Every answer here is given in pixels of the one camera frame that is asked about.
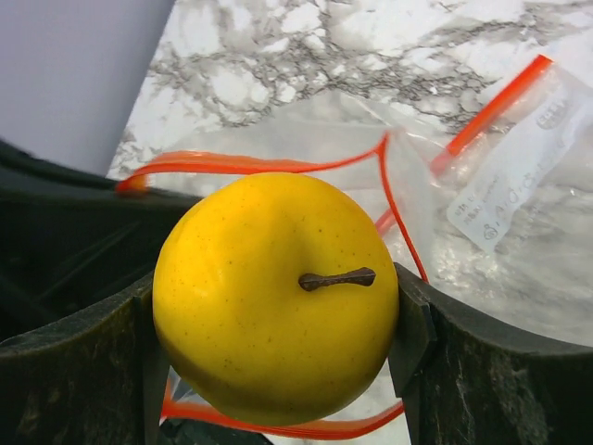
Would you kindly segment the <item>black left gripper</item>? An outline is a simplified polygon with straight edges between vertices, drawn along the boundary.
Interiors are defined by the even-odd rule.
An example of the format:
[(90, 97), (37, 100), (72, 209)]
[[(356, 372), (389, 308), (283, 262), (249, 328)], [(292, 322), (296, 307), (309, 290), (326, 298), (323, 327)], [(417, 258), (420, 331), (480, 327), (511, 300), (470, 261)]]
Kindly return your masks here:
[(198, 199), (115, 182), (1, 143), (1, 338), (58, 321), (151, 273)]

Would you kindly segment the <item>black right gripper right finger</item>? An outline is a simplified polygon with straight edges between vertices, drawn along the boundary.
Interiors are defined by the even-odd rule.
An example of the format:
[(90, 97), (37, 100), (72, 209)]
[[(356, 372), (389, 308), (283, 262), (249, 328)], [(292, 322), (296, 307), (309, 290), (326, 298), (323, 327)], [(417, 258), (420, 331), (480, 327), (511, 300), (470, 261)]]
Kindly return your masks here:
[(591, 443), (590, 347), (506, 324), (396, 270), (388, 362), (411, 443)]

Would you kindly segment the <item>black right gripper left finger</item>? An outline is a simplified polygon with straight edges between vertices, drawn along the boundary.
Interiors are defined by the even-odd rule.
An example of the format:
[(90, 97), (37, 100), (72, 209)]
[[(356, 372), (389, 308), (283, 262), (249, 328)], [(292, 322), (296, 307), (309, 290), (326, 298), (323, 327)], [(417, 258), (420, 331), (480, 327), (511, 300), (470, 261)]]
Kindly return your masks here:
[(169, 371), (152, 278), (1, 344), (4, 444), (154, 444)]

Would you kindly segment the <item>yellow toy apple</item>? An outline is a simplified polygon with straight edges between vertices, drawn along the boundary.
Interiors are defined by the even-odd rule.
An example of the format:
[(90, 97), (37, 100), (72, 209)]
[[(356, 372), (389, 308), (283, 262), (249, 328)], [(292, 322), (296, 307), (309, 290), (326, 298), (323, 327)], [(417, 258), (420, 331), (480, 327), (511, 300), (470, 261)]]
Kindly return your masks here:
[(337, 413), (385, 363), (397, 275), (372, 219), (326, 182), (260, 173), (164, 243), (153, 313), (175, 371), (219, 412), (289, 426)]

